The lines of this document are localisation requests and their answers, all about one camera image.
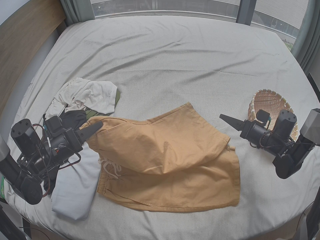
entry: headboard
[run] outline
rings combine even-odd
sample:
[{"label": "headboard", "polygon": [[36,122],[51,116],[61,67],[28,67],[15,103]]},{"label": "headboard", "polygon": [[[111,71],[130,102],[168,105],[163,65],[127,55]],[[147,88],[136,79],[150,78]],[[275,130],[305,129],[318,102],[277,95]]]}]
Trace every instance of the headboard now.
[{"label": "headboard", "polygon": [[65,18],[60,0],[30,0],[0,25],[0,115],[19,75]]}]

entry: white bed sheet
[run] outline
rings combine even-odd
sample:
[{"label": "white bed sheet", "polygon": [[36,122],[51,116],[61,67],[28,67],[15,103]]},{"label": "white bed sheet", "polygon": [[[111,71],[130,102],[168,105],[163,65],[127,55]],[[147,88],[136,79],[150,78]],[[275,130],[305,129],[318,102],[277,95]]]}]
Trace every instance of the white bed sheet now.
[{"label": "white bed sheet", "polygon": [[[180,16],[107,18],[68,27],[24,96],[15,122],[39,123],[62,85],[76,77],[113,82],[121,91],[114,116],[145,120],[186,102],[231,137],[240,161],[236,207],[195,213],[137,211],[96,193],[88,218],[51,211],[50,197],[29,205],[6,183],[6,200],[30,222],[70,239],[246,239],[281,226],[313,201],[320,185],[319,148],[280,179],[273,156],[253,149],[219,119],[247,118],[253,94],[269,88],[293,107],[301,128],[317,97],[273,32],[214,19]],[[11,138],[14,159],[20,152]]]}]

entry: bed sheet wrinkle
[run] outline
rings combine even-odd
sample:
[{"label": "bed sheet wrinkle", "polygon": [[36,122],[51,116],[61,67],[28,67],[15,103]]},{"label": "bed sheet wrinkle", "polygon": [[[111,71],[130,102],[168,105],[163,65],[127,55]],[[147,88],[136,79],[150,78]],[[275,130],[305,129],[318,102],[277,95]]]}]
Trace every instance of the bed sheet wrinkle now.
[{"label": "bed sheet wrinkle", "polygon": [[[83,64],[101,46],[119,38],[121,42],[105,47]],[[34,224],[79,240],[240,240],[281,226],[301,213],[317,193],[320,176],[312,172],[320,169],[318,149],[308,155],[300,171],[280,180],[272,158],[250,148],[239,132],[219,119],[220,113],[246,119],[249,102],[261,88],[283,95],[294,108],[299,126],[310,109],[320,106],[303,71],[275,33],[180,16],[120,17],[74,24],[62,33],[35,75],[15,122],[29,118],[39,123],[54,94],[76,77],[111,81],[121,90],[115,117],[146,120],[190,101],[203,118],[229,135],[230,145],[236,147],[240,202],[236,207],[171,214],[131,210],[96,194],[88,218],[73,223],[51,213],[50,197],[30,209],[5,185],[8,203],[27,213]],[[8,144],[17,159],[19,150],[11,138]]]}]

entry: wicker basket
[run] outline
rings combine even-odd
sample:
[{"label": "wicker basket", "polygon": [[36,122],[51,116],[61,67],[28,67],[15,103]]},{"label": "wicker basket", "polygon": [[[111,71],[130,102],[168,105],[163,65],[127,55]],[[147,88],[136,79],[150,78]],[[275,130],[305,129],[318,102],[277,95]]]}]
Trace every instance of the wicker basket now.
[{"label": "wicker basket", "polygon": [[[259,110],[264,110],[270,113],[270,130],[273,129],[280,110],[289,110],[290,112],[294,113],[293,109],[284,97],[282,97],[274,90],[269,89],[258,90],[256,94],[253,96],[248,109],[249,120],[253,121],[254,119],[256,119],[256,112],[258,112]],[[296,141],[298,138],[297,122],[295,123],[294,128],[292,130],[291,138],[294,141]]]}]

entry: curtain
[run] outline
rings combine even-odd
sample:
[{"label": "curtain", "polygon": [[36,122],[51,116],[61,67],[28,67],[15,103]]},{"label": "curtain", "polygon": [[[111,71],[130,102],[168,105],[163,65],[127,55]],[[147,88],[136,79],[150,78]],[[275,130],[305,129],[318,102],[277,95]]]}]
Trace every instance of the curtain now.
[{"label": "curtain", "polygon": [[303,21],[291,52],[308,75],[315,58],[320,55],[320,0],[309,0]]},{"label": "curtain", "polygon": [[60,0],[66,14],[66,25],[94,20],[90,0]]}]

